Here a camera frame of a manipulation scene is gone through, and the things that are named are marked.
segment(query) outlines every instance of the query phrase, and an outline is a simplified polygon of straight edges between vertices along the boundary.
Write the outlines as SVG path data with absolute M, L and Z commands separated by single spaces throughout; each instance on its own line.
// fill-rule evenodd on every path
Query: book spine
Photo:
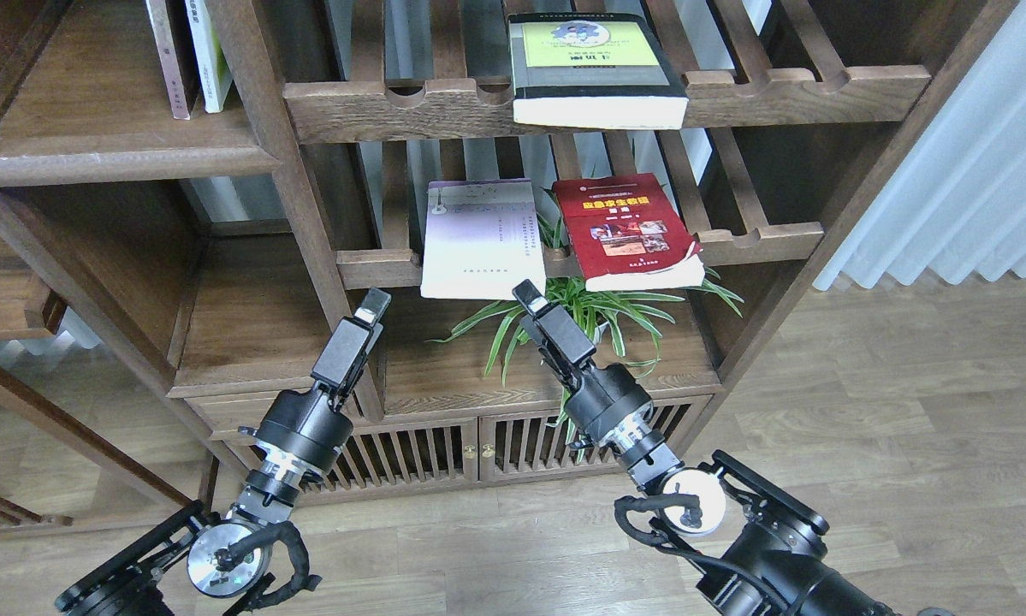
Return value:
M 215 38 L 215 31 L 203 1 L 185 0 L 185 8 L 197 55 L 197 73 L 200 74 L 200 89 L 204 93 L 204 110 L 220 113 L 224 110 L 224 101 L 231 87 L 231 73 L 224 62 L 220 40 Z
M 156 36 L 156 47 L 159 49 L 159 65 L 163 71 L 163 82 L 167 86 L 167 98 L 171 106 L 171 114 L 175 120 L 189 120 L 189 111 L 193 108 L 194 80 L 189 71 L 188 48 L 182 42 L 180 28 L 185 28 L 185 20 L 181 18 L 184 11 L 175 10 L 171 0 L 146 0 L 148 18 L 152 21 L 152 31 Z

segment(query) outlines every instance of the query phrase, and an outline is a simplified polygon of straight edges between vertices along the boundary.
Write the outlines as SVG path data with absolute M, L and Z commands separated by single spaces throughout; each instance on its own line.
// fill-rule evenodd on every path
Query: spider plant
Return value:
M 556 223 L 547 221 L 543 216 L 539 216 L 538 219 L 540 237 L 544 245 L 553 249 L 563 248 L 564 225 L 562 224 L 562 219 L 559 219 Z M 737 304 L 744 303 L 744 300 L 736 293 L 723 287 L 723 285 L 709 280 L 711 276 L 718 278 L 719 274 L 717 272 L 709 268 L 705 270 L 707 270 L 708 275 L 704 277 L 704 283 L 698 285 L 698 287 L 688 288 L 720 297 L 740 316 L 740 308 L 737 307 Z M 641 331 L 648 333 L 657 355 L 653 359 L 625 361 L 626 365 L 630 368 L 646 369 L 643 374 L 638 375 L 640 378 L 653 372 L 654 367 L 661 360 L 662 333 L 654 324 L 654 319 L 666 320 L 670 323 L 676 322 L 676 319 L 673 319 L 672 315 L 669 315 L 668 312 L 661 308 L 655 307 L 655 305 L 650 305 L 650 303 L 678 303 L 678 301 L 685 301 L 680 296 L 646 291 L 591 292 L 585 288 L 585 278 L 583 277 L 549 278 L 544 296 L 547 297 L 547 301 L 552 301 L 552 303 L 559 304 L 565 308 L 573 316 L 573 319 L 575 319 L 575 323 L 578 323 L 578 326 L 582 329 L 585 336 L 590 338 L 590 340 L 595 340 L 598 328 L 601 324 L 606 324 L 606 335 L 610 339 L 610 348 L 620 358 L 627 355 L 627 339 L 623 326 L 629 326 L 630 323 L 634 323 Z M 482 376 L 489 375 L 494 367 L 498 363 L 498 356 L 501 356 L 502 385 L 505 385 L 513 354 L 516 352 L 517 347 L 523 346 L 523 344 L 527 344 L 528 342 L 528 333 L 519 324 L 520 318 L 523 315 L 524 308 L 515 300 L 494 301 L 452 326 L 450 335 L 447 338 L 431 340 L 431 342 L 451 342 L 466 335 L 467 332 L 472 331 L 472 329 L 481 324 L 482 321 L 496 319 L 498 316 L 501 316 L 501 320 L 498 321 L 498 331 L 494 333 L 492 344 L 489 346 L 486 365 L 482 369 Z M 570 441 L 576 436 L 578 428 L 571 421 L 568 421 L 569 418 L 566 411 L 564 411 L 564 406 L 568 397 L 569 394 L 567 391 L 563 390 L 562 402 L 559 406 L 559 417 L 557 417 L 555 423 L 549 425 L 551 425 L 551 428 L 560 429 L 564 424 L 566 440 Z M 579 463 L 584 459 L 584 451 L 579 452 Z

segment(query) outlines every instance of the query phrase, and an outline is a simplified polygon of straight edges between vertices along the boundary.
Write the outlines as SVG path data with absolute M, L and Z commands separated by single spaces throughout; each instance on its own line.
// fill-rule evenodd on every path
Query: white curtain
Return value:
M 865 288 L 884 273 L 911 284 L 929 268 L 951 284 L 1026 277 L 1026 0 L 814 285 L 841 272 Z

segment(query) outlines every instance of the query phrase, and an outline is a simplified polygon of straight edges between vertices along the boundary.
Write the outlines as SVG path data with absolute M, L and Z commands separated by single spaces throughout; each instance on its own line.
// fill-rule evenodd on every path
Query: cabinet door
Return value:
M 449 491 L 478 480 L 477 421 L 360 426 L 326 476 L 302 502 L 338 502 Z
M 709 395 L 704 395 L 677 405 L 654 407 L 649 425 L 661 430 L 666 438 L 672 437 L 680 426 L 689 424 L 685 420 L 694 420 L 694 416 L 698 416 L 708 398 Z M 480 418 L 480 479 L 505 484 L 620 469 L 609 449 L 571 451 L 567 446 L 566 428 L 556 428 L 555 420 L 557 411 Z

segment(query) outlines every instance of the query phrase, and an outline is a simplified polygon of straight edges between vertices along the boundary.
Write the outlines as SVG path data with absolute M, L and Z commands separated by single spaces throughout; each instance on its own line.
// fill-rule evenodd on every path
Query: wooden bookshelf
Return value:
M 196 110 L 189 121 L 169 117 L 141 0 L 35 4 L 54 24 L 51 35 L 14 35 L 35 52 L 18 47 L 21 70 L 0 74 L 0 237 L 214 454 L 232 468 L 255 464 L 235 426 L 254 424 L 279 389 L 308 386 L 311 363 L 332 324 L 352 312 L 354 296 L 386 285 L 394 300 L 384 342 L 349 411 L 370 449 L 352 452 L 332 471 L 341 489 L 320 498 L 582 471 L 548 467 L 549 460 L 536 472 L 523 456 L 516 468 L 509 460 L 489 468 L 492 460 L 471 457 L 497 448 L 488 439 L 504 429 L 535 429 L 537 439 L 556 444 L 540 425 L 556 410 L 559 389 L 531 348 L 517 351 L 503 388 L 500 377 L 480 374 L 492 329 L 447 346 L 426 342 L 478 304 L 418 297 L 424 255 L 410 183 L 463 179 L 462 140 L 474 137 L 496 138 L 502 177 L 520 177 L 517 137 L 544 131 L 557 176 L 580 175 L 573 130 L 513 124 L 508 77 L 469 73 L 472 24 L 458 3 L 428 3 L 433 78 L 392 81 L 383 2 L 356 2 L 352 23 L 329 24 L 320 2 L 206 0 L 242 101 L 232 93 L 225 113 Z M 506 0 L 505 10 L 529 4 Z M 601 3 L 571 4 L 598 10 Z M 658 132 L 668 190 L 704 260 L 746 298 L 744 319 L 697 296 L 682 311 L 670 307 L 680 323 L 667 328 L 664 359 L 642 382 L 672 409 L 670 444 L 680 450 L 859 221 L 1014 0 L 781 0 L 759 34 L 740 0 L 709 5 L 733 70 L 699 66 L 673 2 L 642 3 L 687 86 L 684 125 L 709 128 L 714 149 L 696 178 L 684 137 Z M 352 30 L 352 66 L 342 64 L 333 25 Z M 25 30 L 39 31 L 15 32 Z M 441 178 L 406 178 L 408 140 L 441 142 Z M 363 168 L 359 142 L 384 142 L 383 167 Z M 605 132 L 603 142 L 613 172 L 637 169 L 625 133 Z M 288 219 L 282 233 L 212 233 L 169 182 L 251 172 L 271 172 Z M 374 175 L 384 177 L 381 226 L 365 195 Z M 576 260 L 553 258 L 548 273 L 575 275 Z M 644 343 L 632 348 L 638 358 L 648 352 Z M 428 440 L 426 430 L 442 436 Z M 525 438 L 525 451 L 539 450 Z M 398 460 L 391 467 L 398 464 L 399 479 L 368 468 L 365 454 L 380 451 Z M 372 489 L 388 485 L 393 490 Z

